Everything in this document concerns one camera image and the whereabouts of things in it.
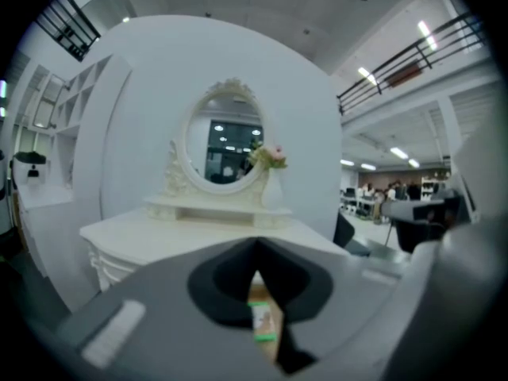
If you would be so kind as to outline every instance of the desk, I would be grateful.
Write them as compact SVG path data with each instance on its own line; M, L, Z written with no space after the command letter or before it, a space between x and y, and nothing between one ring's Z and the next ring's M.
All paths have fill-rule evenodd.
M281 229L259 229L242 221L198 217L160 221L141 208L82 227L79 234L89 242L90 262L103 291L143 265L246 237L270 237L332 254L349 254L295 219ZM254 280L262 283L259 277Z
M358 198L358 197L353 198L353 197L341 195L341 201L342 202L352 202L355 204L356 208L359 208L360 205L369 205L371 207L371 214L374 213L375 200L368 200L365 198Z

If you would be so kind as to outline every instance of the shelf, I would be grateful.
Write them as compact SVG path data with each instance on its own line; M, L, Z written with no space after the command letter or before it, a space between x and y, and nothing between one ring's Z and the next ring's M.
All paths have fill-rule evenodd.
M81 72L78 75L78 92L80 92L83 89L83 86L85 85L85 82L88 79L88 75L90 73L92 73L93 68L94 68L94 65L92 65L91 67L88 67L87 69L85 69L83 72Z
M95 82L98 81L99 77L102 74L102 71L104 71L104 68L106 67L106 65L108 64L110 59L111 59L111 56L107 56L106 58L104 58L103 60L99 60L95 64L95 66L96 66L96 69L95 69Z
M71 202L73 198L71 189L47 183L41 185L20 185L17 190L23 201L23 206L28 210Z
M78 99L78 95L75 94L70 99L68 99L62 106L61 114L58 120L58 129L64 129L69 126L71 122L72 110L74 109L74 105L76 104L76 100Z
M62 90L60 91L60 94L58 95L58 100L56 101L56 107L58 107L62 103L64 103L69 97L70 89L67 90L65 88L65 86L66 85L63 85Z
M78 76L76 76L75 78L73 78L70 82L69 82L69 85L70 85L70 89L67 93L67 97L70 98L72 96L75 96L79 93L79 88L78 88Z
M81 117L83 116L83 113L85 111L85 108L87 107L88 99L90 98L90 94L93 90L93 86L88 87L85 90L82 90L79 94L78 102L76 103L74 110L72 112L72 118L71 123L79 123L81 122Z
M73 125L69 125L68 127L63 128L63 129L56 130L55 133L61 134L63 136L67 136L67 137L76 138L79 133L79 123L75 123Z

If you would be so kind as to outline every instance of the black railing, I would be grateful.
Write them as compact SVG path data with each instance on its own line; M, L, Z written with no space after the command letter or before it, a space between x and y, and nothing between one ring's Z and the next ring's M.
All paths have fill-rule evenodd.
M74 0L51 0L36 23L78 61L101 36Z
M435 50L428 42L429 37L437 45ZM434 29L429 36L420 38L373 71L368 70L372 75L368 76L370 80L362 78L337 96L339 111L346 114L369 98L419 76L424 69L432 69L434 64L450 56L484 44L482 22L470 13L462 14Z

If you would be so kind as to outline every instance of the white pillar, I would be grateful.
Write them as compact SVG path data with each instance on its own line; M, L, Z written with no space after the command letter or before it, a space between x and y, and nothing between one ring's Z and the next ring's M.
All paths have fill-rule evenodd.
M452 173L457 171L456 165L453 162L453 157L462 146L462 134L460 132L459 122L453 108L452 100L449 96L439 98L437 101L441 109L441 115L444 121L444 130L448 138L448 150L450 151L450 158L452 161Z
M2 134L0 134L0 149L3 151L6 158L6 165L9 164L9 160L13 156L14 148L10 147L10 143L13 136L14 122L19 111L19 106L21 104L21 100L23 99L23 95L25 94L26 89L32 80L33 74L37 69L37 66L38 63L36 63L34 60L30 60L28 62L25 70L21 74L20 79L17 81L17 85L13 90L12 96L9 100L9 105L7 106L7 115L3 122Z

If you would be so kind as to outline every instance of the ceiling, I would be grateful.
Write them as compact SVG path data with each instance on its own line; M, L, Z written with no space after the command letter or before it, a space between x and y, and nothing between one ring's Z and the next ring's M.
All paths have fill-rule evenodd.
M81 10L101 35L129 16L122 0L90 0Z
M33 103L36 96L39 94L44 79L48 75L49 71L45 67L39 65L30 79L29 85L23 94L19 110L17 111L16 120L14 124L27 125L33 112L35 111L34 105L29 106L30 102Z
M457 121L463 140L466 140L482 123L495 105L499 83L492 83L452 96ZM351 137L344 137L344 160L375 165L377 168L407 168L407 162L390 152L398 147L421 166L441 164L441 154L449 156L445 124L439 108L415 109L385 119Z
M250 117L257 121L260 119L254 106L237 94L218 94L199 111L200 115L218 113L229 117Z
M399 0L383 0L382 9L381 0L122 0L121 6L117 4L120 0L115 0L110 7L106 6L109 4L106 1L88 3L87 15L105 25L115 25L125 17L125 7L132 11L131 17L157 14L205 17L209 14L213 19L267 35L314 60L318 53L340 42L336 40L337 34L354 33L350 25L355 18L351 13L360 9L359 15L371 18L374 25L379 11L387 12ZM114 18L103 21L101 15Z
M21 78L21 74L28 65L30 58L24 53L16 50L9 67L6 69L6 74L3 76L7 82L7 103L9 103L10 96L16 88L17 82Z
M443 0L413 0L395 14L383 27L343 62L332 74L332 81L340 94L361 79L360 67L373 71L379 65L422 38L418 22L424 21L430 30L450 21L452 15Z

